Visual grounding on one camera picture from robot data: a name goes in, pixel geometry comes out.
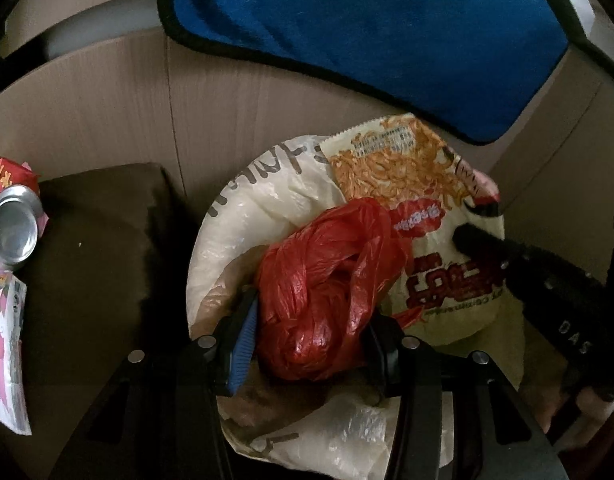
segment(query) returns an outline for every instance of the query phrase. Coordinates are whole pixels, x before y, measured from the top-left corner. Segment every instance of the blue cloth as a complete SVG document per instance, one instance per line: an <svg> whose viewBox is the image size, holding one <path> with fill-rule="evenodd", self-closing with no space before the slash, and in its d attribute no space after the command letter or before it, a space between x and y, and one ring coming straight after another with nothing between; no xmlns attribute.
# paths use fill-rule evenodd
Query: blue cloth
<svg viewBox="0 0 614 480"><path fill-rule="evenodd" d="M197 37L335 72L475 142L504 134L567 47L545 0L173 0L173 9Z"/></svg>

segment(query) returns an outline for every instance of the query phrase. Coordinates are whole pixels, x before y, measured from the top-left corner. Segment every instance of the bolt head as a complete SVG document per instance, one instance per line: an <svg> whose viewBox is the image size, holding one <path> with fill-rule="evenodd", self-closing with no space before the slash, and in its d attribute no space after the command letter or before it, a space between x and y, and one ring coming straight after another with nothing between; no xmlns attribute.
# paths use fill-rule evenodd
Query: bolt head
<svg viewBox="0 0 614 480"><path fill-rule="evenodd" d="M471 358L479 365L486 365L489 362L489 354L487 352L483 352L482 350L476 350L473 354L471 354Z"/></svg>
<svg viewBox="0 0 614 480"><path fill-rule="evenodd" d="M127 360L133 364L139 363L144 358L145 358L145 352L143 352L142 350L134 350L129 355L127 355Z"/></svg>
<svg viewBox="0 0 614 480"><path fill-rule="evenodd" d="M404 338L402 338L401 343L402 343L402 346L404 346L405 348L409 348L410 350L415 350L416 348L420 346L420 339L412 335L405 335Z"/></svg>
<svg viewBox="0 0 614 480"><path fill-rule="evenodd" d="M213 335L201 335L198 338L200 348L209 349L216 345L216 338Z"/></svg>

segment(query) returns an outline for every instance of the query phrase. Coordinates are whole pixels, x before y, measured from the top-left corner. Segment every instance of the brown cushion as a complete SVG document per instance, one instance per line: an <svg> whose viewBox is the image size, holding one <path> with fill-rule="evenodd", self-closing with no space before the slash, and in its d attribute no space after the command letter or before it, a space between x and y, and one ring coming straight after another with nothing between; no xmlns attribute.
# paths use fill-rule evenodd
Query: brown cushion
<svg viewBox="0 0 614 480"><path fill-rule="evenodd" d="M28 286L23 381L33 435L0 425L32 480L47 478L120 360L188 340L184 287L197 233L154 164L43 182L40 197L50 220L16 273Z"/></svg>

